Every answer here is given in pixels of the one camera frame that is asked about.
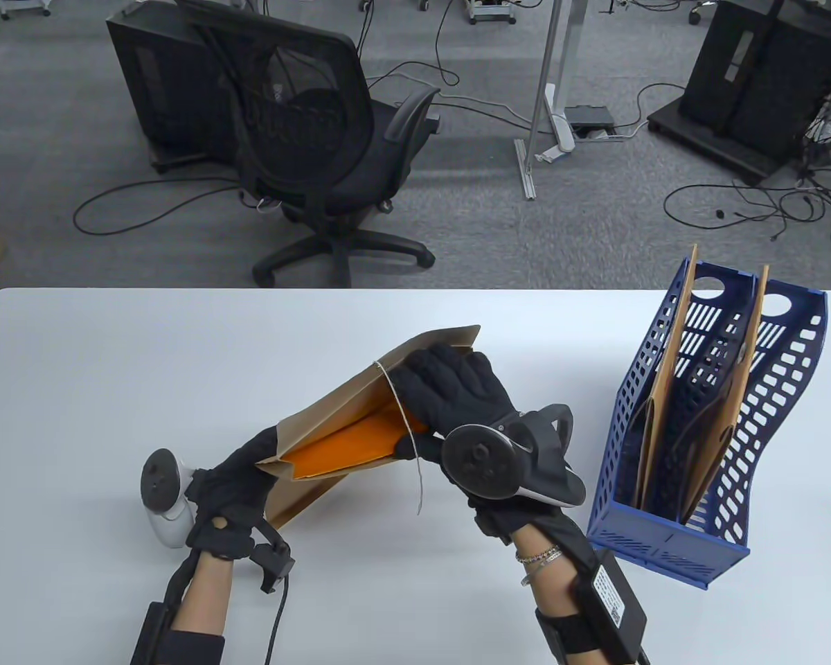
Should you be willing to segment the person's right hand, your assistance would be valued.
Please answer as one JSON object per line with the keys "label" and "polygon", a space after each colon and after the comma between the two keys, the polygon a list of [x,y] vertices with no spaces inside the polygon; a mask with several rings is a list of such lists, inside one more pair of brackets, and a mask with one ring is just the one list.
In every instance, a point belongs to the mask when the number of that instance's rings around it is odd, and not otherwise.
{"label": "person's right hand", "polygon": [[[462,353],[453,346],[437,343],[413,351],[389,371],[391,385],[409,415],[428,428],[426,433],[404,435],[396,446],[396,459],[421,457],[441,462],[441,439],[460,425],[500,425],[516,414],[510,396],[479,351]],[[517,497],[494,501],[466,494],[476,512],[475,522],[491,538],[509,545],[514,534],[534,526],[564,556],[578,567],[587,568],[595,557],[592,546],[579,526],[560,508],[533,498]]]}

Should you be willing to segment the person's left hand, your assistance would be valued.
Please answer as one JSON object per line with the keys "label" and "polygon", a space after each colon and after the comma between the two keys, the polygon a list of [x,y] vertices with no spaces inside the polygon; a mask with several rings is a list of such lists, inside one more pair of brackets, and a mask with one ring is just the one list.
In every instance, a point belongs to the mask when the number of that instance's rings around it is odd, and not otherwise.
{"label": "person's left hand", "polygon": [[276,456],[277,428],[268,427],[209,470],[197,470],[186,490],[196,504],[186,545],[220,560],[248,558],[255,547],[252,530],[265,518],[267,498],[278,481],[260,468]]}

